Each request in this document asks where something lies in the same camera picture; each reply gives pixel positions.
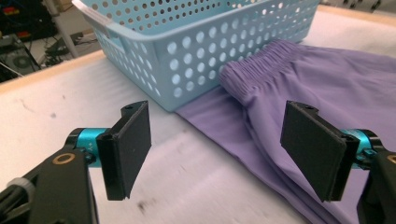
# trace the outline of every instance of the metal pole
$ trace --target metal pole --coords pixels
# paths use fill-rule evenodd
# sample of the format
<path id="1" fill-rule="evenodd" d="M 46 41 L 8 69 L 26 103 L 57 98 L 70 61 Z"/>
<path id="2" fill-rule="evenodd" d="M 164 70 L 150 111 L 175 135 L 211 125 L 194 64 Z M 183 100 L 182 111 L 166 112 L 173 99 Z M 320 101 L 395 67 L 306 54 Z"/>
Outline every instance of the metal pole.
<path id="1" fill-rule="evenodd" d="M 56 27 L 58 28 L 59 32 L 61 33 L 61 36 L 64 39 L 64 43 L 66 44 L 67 48 L 69 49 L 70 54 L 72 55 L 73 58 L 78 58 L 78 52 L 77 52 L 76 47 L 73 43 L 73 40 L 70 37 L 70 35 L 66 32 L 64 27 L 62 26 L 58 9 L 53 4 L 52 0 L 44 0 L 44 1 L 46 2 L 46 6 L 47 6 L 47 9 L 49 10 L 49 14 L 53 18 L 53 21 L 55 22 Z"/>

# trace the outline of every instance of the purple cloth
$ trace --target purple cloth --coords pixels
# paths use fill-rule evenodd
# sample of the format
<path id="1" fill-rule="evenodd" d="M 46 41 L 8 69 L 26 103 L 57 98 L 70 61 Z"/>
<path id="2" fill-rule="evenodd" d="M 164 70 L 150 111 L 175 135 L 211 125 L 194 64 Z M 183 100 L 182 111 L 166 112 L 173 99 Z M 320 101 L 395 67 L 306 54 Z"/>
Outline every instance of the purple cloth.
<path id="1" fill-rule="evenodd" d="M 177 113 L 216 141 L 313 223 L 358 223 L 367 172 L 353 170 L 341 202 L 321 203 L 281 147 L 287 100 L 319 109 L 339 129 L 370 129 L 394 150 L 396 60 L 275 41 L 228 63 L 217 88 Z"/>

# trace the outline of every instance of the white table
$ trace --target white table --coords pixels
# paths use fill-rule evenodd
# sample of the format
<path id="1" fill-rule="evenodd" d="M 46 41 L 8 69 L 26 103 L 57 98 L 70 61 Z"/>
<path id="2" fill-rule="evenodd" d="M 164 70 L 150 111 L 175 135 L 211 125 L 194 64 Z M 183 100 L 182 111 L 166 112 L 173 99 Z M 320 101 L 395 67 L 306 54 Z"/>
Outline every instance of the white table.
<path id="1" fill-rule="evenodd" d="M 396 57 L 396 20 L 320 7 L 303 44 Z M 0 186 L 64 145 L 78 127 L 111 127 L 149 99 L 102 51 L 0 86 Z M 178 115 L 149 100 L 152 148 L 130 200 L 91 177 L 101 223 L 305 223 L 289 204 Z"/>

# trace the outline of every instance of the light blue plastic basket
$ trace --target light blue plastic basket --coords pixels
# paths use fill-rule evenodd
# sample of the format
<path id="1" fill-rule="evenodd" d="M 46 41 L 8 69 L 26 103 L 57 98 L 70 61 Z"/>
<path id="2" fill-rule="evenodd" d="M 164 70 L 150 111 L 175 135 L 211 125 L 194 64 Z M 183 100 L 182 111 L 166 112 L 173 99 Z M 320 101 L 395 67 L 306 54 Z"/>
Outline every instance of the light blue plastic basket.
<path id="1" fill-rule="evenodd" d="M 318 0 L 74 0 L 107 58 L 168 111 L 219 85 L 229 61 L 306 37 Z"/>

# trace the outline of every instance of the cable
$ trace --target cable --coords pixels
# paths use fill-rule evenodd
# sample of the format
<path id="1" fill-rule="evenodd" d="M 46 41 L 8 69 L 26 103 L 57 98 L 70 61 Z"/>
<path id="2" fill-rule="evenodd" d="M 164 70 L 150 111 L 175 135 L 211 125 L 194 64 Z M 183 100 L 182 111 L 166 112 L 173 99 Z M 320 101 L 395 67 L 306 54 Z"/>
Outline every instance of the cable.
<path id="1" fill-rule="evenodd" d="M 19 77 L 24 77 L 24 75 L 22 75 L 21 73 L 15 71 L 15 70 L 12 70 L 10 67 L 6 66 L 5 64 L 3 64 L 3 63 L 0 63 L 0 64 L 3 65 L 3 67 L 5 67 L 6 69 L 8 69 L 10 72 L 13 72 L 16 75 L 18 75 Z"/>

